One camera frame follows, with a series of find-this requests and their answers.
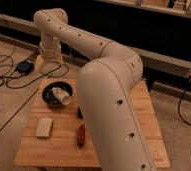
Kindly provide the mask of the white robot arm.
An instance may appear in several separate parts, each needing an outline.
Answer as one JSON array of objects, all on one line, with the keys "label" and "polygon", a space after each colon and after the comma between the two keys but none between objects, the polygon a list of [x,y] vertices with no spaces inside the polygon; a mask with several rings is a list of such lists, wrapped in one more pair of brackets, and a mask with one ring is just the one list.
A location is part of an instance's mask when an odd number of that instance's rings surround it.
[{"label": "white robot arm", "polygon": [[34,24],[47,58],[63,42],[90,61],[77,78],[78,106],[103,171],[156,171],[142,134],[130,91],[140,81],[143,63],[132,49],[70,26],[60,8],[39,10]]}]

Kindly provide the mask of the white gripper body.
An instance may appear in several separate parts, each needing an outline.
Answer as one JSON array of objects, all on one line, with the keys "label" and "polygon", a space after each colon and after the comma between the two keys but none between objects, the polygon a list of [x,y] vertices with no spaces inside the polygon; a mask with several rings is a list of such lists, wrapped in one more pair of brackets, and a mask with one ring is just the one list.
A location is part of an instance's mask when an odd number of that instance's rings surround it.
[{"label": "white gripper body", "polygon": [[54,58],[45,58],[45,57],[43,57],[41,55],[38,55],[36,57],[36,61],[35,61],[35,64],[34,64],[34,70],[35,71],[40,71],[42,69],[42,67],[45,64],[48,64],[48,63],[62,64],[63,63],[63,57],[62,56],[57,56],[57,57],[54,57]]}]

